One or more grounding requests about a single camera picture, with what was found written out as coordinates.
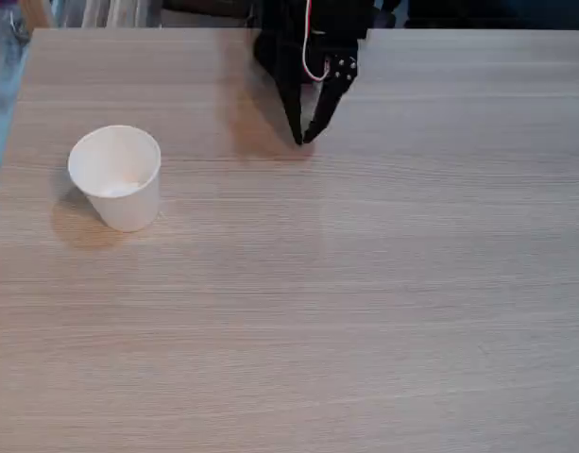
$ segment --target white paper cup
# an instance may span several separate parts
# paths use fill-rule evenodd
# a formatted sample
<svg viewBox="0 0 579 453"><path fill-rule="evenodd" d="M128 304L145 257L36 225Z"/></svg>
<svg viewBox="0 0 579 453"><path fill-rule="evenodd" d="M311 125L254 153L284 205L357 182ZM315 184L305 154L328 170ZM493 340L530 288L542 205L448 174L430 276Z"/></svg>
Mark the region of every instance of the white paper cup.
<svg viewBox="0 0 579 453"><path fill-rule="evenodd" d="M109 227L138 231L157 218L161 149L143 130L131 126L95 130L75 145L68 168Z"/></svg>

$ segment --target cup rim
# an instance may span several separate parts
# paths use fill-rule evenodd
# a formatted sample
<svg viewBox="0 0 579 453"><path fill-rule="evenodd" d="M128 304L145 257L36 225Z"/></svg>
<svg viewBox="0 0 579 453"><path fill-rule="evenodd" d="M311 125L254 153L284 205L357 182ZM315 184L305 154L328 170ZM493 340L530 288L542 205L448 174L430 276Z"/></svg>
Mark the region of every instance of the cup rim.
<svg viewBox="0 0 579 453"><path fill-rule="evenodd" d="M71 169L71 157L73 156L73 153L82 144L87 142L92 136L97 135L97 134L99 134L107 129L119 129L119 128L133 129L134 131L138 131L146 140L148 140L154 146L154 149L157 151L157 165L155 166L155 168L152 172L152 175L148 178L148 180L146 182L141 184L139 187L135 188L130 193L123 193L120 195L102 195L102 194L96 194L96 193L91 193L90 191L86 191L84 188L82 188L77 183L76 179L73 177L73 171ZM103 198L103 199L109 199L109 200L117 199L117 198L126 198L128 196L132 196L132 195L138 193L139 191L141 191L142 189L144 189L145 187L150 185L150 183L153 182L155 180L155 178L157 178L160 170L161 170L161 147L159 146L159 142L157 142L157 140L155 140L155 138L152 135L150 135L148 132L146 132L145 130L140 129L139 127L128 126L128 125L103 126L103 127L99 127L98 129L93 130L92 132L89 132L88 134L81 137L77 143L75 143L75 146L73 146L73 149L71 149L71 152L69 153L69 158L67 160L67 172L69 173L69 177L73 181L73 184L75 184L86 195L89 195L89 196L92 196L95 198Z"/></svg>

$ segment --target white cable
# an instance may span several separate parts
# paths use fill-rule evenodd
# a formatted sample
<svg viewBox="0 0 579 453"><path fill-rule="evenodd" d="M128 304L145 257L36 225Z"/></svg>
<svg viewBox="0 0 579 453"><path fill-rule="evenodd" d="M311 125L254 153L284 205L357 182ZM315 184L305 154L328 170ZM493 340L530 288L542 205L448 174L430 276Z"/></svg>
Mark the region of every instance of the white cable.
<svg viewBox="0 0 579 453"><path fill-rule="evenodd" d="M308 51L308 39L310 38L310 14L312 12L312 0L306 0L306 19L304 21L304 45L301 49L301 64L304 67L304 71L314 82L322 82L329 75L329 63L325 61L325 74L322 77L317 77L312 74L310 68L308 68L308 61L306 60L306 53Z"/></svg>

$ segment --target wooden table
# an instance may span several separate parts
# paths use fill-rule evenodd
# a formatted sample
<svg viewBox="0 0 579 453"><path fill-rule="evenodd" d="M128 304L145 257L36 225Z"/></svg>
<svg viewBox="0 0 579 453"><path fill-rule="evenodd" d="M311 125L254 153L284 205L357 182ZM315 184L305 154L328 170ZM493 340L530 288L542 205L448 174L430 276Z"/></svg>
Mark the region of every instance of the wooden table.
<svg viewBox="0 0 579 453"><path fill-rule="evenodd" d="M376 31L290 145L239 30L38 31L0 173L0 453L579 453L579 32ZM161 143L105 229L88 131Z"/></svg>

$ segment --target table surface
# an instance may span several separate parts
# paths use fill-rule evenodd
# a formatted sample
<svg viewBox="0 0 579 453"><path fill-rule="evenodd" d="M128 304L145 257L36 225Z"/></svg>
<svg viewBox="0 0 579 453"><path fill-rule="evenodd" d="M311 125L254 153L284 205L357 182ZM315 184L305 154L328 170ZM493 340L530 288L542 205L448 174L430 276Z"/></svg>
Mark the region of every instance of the table surface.
<svg viewBox="0 0 579 453"><path fill-rule="evenodd" d="M579 32L376 31L305 148L251 39L37 32L0 453L578 453ZM109 124L162 146L136 234L65 173Z"/></svg>

